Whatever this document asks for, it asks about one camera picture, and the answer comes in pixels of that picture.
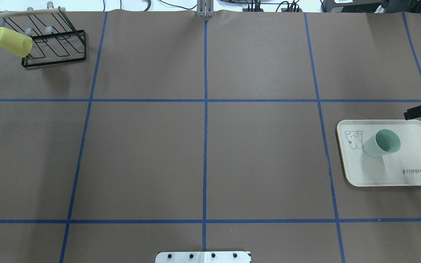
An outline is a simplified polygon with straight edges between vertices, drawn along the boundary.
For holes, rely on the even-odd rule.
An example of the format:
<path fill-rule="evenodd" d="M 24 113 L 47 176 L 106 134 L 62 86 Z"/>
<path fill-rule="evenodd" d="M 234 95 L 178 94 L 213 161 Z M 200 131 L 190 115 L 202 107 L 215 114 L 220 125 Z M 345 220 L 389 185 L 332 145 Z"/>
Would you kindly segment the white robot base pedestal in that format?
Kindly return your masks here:
<path fill-rule="evenodd" d="M 247 251 L 186 251 L 160 252 L 156 263 L 251 263 L 251 253 Z"/>

